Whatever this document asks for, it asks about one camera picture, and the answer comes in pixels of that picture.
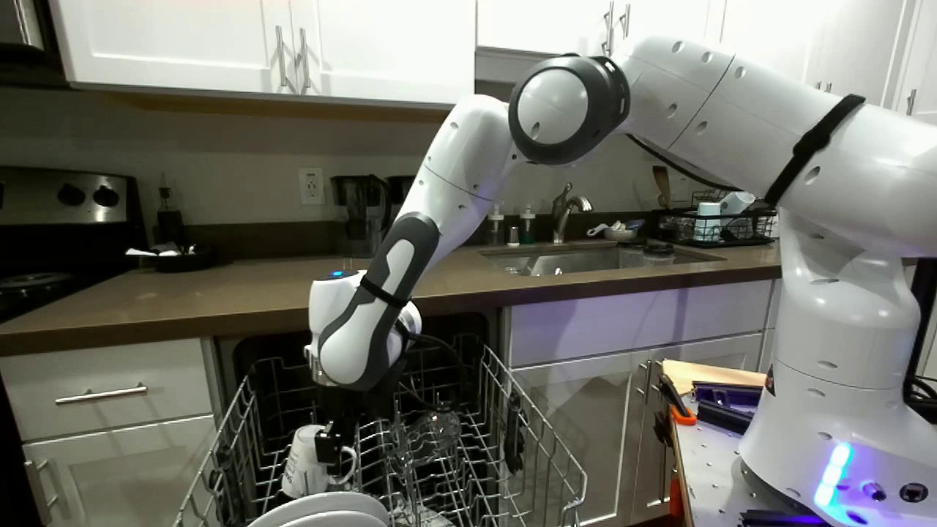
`stove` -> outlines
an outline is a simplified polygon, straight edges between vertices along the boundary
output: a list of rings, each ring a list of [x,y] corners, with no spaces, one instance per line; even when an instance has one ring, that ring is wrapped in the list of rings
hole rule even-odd
[[[134,179],[0,168],[0,321],[131,270],[144,239]]]

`appliance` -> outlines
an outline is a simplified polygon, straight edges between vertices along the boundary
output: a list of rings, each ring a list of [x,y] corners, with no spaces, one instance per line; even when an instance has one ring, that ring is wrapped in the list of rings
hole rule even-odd
[[[65,88],[51,5],[0,0],[0,84]]]
[[[387,184],[377,175],[333,175],[333,200],[349,211],[343,255],[373,255],[390,222]]]
[[[0,321],[125,273],[138,242],[134,179],[0,168]]]

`bottle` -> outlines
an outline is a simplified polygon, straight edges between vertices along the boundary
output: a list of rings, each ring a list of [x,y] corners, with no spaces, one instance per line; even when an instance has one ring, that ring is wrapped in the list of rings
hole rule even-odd
[[[181,211],[174,204],[174,189],[166,184],[159,188],[159,213],[156,213],[153,242],[188,247]]]
[[[528,247],[528,242],[532,242],[532,219],[537,219],[537,211],[529,207],[529,203],[528,203],[522,219],[525,219],[522,242]]]
[[[502,247],[502,238],[504,238],[502,235],[502,222],[504,222],[502,204],[491,207],[490,222],[491,222],[490,247]]]
[[[510,232],[506,232],[506,247],[522,247],[519,225],[510,225]]]

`white plate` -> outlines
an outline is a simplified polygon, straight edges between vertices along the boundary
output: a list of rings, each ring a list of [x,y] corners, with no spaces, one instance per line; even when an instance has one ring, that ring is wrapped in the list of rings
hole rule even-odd
[[[373,495],[320,491],[320,495],[305,495],[298,500],[280,504],[280,507],[269,509],[266,516],[254,519],[248,527],[288,527],[291,520],[313,519],[313,516],[324,516],[324,513],[361,513],[361,516],[376,519],[377,523],[390,523],[384,504],[376,500]]]
[[[377,520],[376,516],[355,513],[355,509],[338,509],[338,513],[308,516],[285,527],[387,527],[387,520]]]

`wall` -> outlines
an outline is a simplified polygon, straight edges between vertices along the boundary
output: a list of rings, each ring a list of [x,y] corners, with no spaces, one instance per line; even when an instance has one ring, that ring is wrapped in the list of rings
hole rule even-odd
[[[141,179],[144,211],[156,213],[156,188],[174,184],[184,219],[308,222],[340,219],[298,203],[298,170],[415,173],[437,119],[340,119],[272,115],[204,115],[134,105],[108,93],[0,90],[0,163],[114,170]],[[522,168],[504,192],[504,211],[528,203],[548,211],[562,184],[575,184],[597,211],[657,207],[649,159],[626,138],[575,168]]]

